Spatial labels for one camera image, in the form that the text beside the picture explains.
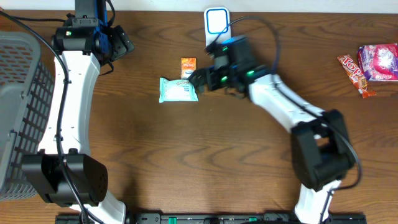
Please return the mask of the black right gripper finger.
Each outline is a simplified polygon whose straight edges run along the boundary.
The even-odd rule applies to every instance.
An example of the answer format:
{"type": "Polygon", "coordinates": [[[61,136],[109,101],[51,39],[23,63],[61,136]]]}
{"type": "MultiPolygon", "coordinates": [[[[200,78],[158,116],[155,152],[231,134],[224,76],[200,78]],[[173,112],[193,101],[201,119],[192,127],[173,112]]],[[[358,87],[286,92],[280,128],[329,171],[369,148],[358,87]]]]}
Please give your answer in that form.
{"type": "Polygon", "coordinates": [[[206,83],[207,68],[201,68],[192,72],[188,77],[190,83],[206,83]]]}
{"type": "Polygon", "coordinates": [[[207,81],[204,79],[196,80],[194,86],[195,89],[199,92],[199,94],[203,94],[207,86],[207,81]]]}

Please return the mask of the small orange box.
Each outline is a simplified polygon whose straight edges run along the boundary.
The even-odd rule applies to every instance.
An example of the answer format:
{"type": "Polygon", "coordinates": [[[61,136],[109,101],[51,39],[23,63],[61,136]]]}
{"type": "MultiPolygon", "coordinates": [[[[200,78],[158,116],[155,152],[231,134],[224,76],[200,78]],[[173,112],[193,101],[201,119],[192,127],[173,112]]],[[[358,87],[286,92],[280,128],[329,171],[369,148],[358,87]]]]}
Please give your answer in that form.
{"type": "Polygon", "coordinates": [[[181,79],[187,79],[197,69],[195,57],[181,58],[181,79]]]}

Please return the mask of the teal wet wipes packet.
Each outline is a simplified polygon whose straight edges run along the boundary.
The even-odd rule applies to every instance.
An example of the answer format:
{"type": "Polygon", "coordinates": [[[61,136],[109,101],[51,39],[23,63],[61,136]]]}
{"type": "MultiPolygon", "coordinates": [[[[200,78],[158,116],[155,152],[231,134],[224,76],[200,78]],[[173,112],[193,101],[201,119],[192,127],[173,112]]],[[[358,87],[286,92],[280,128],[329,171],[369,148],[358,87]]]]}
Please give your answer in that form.
{"type": "Polygon", "coordinates": [[[188,80],[159,80],[159,102],[198,101],[194,86],[188,80]]]}

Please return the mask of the orange chocolate bar wrapper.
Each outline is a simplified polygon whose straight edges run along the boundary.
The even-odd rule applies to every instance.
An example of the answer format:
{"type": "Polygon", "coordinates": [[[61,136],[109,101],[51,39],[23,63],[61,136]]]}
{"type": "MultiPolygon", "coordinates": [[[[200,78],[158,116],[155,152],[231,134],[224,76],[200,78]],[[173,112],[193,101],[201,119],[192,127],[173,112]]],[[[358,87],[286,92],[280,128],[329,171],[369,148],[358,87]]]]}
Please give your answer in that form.
{"type": "Polygon", "coordinates": [[[357,88],[363,98],[376,96],[376,92],[369,86],[364,73],[349,54],[340,55],[337,59],[346,71],[352,84],[357,88]]]}

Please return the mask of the red purple pad packet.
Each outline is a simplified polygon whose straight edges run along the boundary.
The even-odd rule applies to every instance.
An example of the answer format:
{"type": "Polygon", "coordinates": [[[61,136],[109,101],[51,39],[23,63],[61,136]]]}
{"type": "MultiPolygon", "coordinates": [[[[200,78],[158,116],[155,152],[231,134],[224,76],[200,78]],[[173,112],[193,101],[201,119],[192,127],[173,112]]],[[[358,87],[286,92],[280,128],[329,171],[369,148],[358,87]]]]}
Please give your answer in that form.
{"type": "Polygon", "coordinates": [[[367,80],[397,81],[397,44],[363,45],[357,58],[367,80]]]}

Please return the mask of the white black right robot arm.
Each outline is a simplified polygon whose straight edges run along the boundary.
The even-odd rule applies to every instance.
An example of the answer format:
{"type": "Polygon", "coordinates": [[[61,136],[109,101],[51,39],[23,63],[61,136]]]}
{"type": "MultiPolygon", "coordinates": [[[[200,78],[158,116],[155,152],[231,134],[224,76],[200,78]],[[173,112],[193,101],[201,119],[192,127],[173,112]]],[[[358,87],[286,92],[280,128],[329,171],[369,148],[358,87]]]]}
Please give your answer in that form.
{"type": "Polygon", "coordinates": [[[245,36],[214,39],[205,50],[213,66],[194,71],[189,81],[198,91],[234,88],[285,128],[294,172],[301,182],[294,214],[301,223],[325,223],[333,194],[345,189],[342,180],[359,166],[343,115],[298,96],[276,73],[276,63],[267,67],[255,59],[245,36]]]}

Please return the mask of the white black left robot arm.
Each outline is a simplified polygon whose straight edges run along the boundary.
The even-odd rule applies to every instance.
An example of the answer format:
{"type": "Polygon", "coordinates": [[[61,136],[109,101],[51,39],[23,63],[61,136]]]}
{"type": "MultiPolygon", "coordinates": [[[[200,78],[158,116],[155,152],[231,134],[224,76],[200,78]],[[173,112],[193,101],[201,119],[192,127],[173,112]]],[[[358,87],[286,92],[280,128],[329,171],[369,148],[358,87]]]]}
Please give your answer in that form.
{"type": "Polygon", "coordinates": [[[101,67],[134,50],[115,17],[110,0],[77,1],[74,15],[56,30],[49,45],[56,71],[49,119],[38,152],[22,158],[42,200],[78,211],[78,223],[133,221],[108,189],[107,168],[90,155],[91,102],[101,67]]]}

